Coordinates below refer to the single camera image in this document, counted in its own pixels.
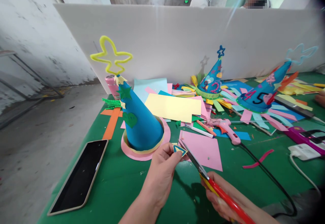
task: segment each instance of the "black cable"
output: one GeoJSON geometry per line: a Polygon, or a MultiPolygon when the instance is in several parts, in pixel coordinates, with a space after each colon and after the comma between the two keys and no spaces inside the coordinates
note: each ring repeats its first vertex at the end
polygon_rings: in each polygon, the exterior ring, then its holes
{"type": "Polygon", "coordinates": [[[282,187],[282,185],[278,182],[278,180],[269,172],[269,170],[260,162],[258,158],[243,144],[240,143],[240,145],[251,155],[251,157],[260,164],[260,166],[267,172],[267,174],[271,177],[271,179],[276,183],[276,185],[281,189],[281,191],[286,195],[288,200],[290,201],[292,208],[293,208],[293,213],[292,214],[287,214],[287,213],[276,213],[272,215],[273,218],[277,218],[278,216],[285,215],[285,216],[290,216],[290,217],[295,217],[297,215],[297,208],[295,206],[294,201],[290,197],[290,195],[287,193],[287,191],[282,187]]]}

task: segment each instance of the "smartphone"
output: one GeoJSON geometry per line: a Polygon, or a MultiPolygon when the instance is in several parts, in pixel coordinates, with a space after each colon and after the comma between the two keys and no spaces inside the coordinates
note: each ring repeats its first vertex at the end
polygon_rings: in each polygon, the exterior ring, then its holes
{"type": "Polygon", "coordinates": [[[48,216],[80,209],[85,206],[107,145],[108,140],[86,143],[47,213],[48,216]]]}

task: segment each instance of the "white partition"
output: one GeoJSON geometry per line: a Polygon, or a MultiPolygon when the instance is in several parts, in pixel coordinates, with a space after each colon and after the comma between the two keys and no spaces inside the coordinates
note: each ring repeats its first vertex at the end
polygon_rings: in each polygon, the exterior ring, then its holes
{"type": "Polygon", "coordinates": [[[129,81],[166,77],[184,83],[199,72],[209,72],[217,50],[223,79],[262,76],[285,60],[289,48],[304,43],[319,46],[314,56],[295,71],[311,71],[324,63],[324,23],[317,10],[195,8],[148,5],[55,4],[82,48],[103,87],[106,64],[89,55],[101,51],[99,38],[109,36],[117,51],[133,54],[124,64],[129,81]],[[207,65],[202,67],[204,57],[207,65]]]}

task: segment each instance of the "green tablecloth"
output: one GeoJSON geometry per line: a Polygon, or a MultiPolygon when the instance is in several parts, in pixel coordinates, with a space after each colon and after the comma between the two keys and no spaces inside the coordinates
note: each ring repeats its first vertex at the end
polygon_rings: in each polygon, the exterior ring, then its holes
{"type": "MultiPolygon", "coordinates": [[[[299,78],[310,83],[324,83],[325,76],[316,73],[302,73],[299,78]]],[[[247,82],[250,86],[256,86],[254,78],[247,82]]],[[[325,109],[314,100],[314,94],[300,95],[295,98],[308,102],[314,108],[317,117],[325,120],[325,109]]],[[[222,116],[230,120],[239,120],[234,113],[229,117],[229,112],[222,116]]],[[[112,140],[109,141],[98,175],[91,190],[89,199],[82,209],[47,217],[56,195],[60,191],[66,177],[71,171],[84,145],[89,141],[100,140],[105,132],[110,116],[98,115],[88,134],[72,159],[67,171],[62,176],[54,189],[48,205],[45,207],[38,223],[118,223],[130,204],[141,190],[147,175],[150,161],[134,161],[124,155],[121,150],[121,137],[123,122],[119,117],[112,140]]],[[[168,123],[171,129],[170,142],[177,142],[180,128],[176,128],[175,122],[168,123]]],[[[305,130],[322,129],[325,127],[314,120],[303,119],[294,125],[305,130]]],[[[282,186],[291,195],[304,192],[312,185],[302,177],[292,166],[289,160],[288,147],[295,143],[282,132],[275,132],[272,137],[258,131],[251,125],[234,124],[237,131],[248,132],[252,141],[243,140],[243,143],[256,155],[261,157],[266,151],[274,149],[263,164],[277,178],[282,186]]],[[[228,138],[217,137],[222,160],[223,172],[217,171],[223,178],[234,185],[259,207],[279,202],[285,199],[285,195],[274,182],[260,168],[243,169],[243,165],[250,165],[254,160],[241,148],[231,144],[228,138]]],[[[324,180],[325,161],[314,159],[303,162],[296,159],[298,166],[316,183],[322,184],[324,180]]],[[[222,223],[211,203],[205,196],[205,189],[200,184],[199,174],[190,162],[181,162],[176,167],[170,196],[162,209],[157,223],[222,223]]]]}

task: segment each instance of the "red scissors handle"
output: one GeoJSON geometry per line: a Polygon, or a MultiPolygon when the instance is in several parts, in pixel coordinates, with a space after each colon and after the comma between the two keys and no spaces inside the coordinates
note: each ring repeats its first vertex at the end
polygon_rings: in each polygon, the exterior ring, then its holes
{"type": "Polygon", "coordinates": [[[213,192],[222,198],[230,208],[232,208],[237,215],[243,219],[246,224],[255,224],[255,222],[243,211],[243,209],[230,197],[228,196],[221,187],[219,187],[211,178],[208,183],[213,188],[213,192]]]}

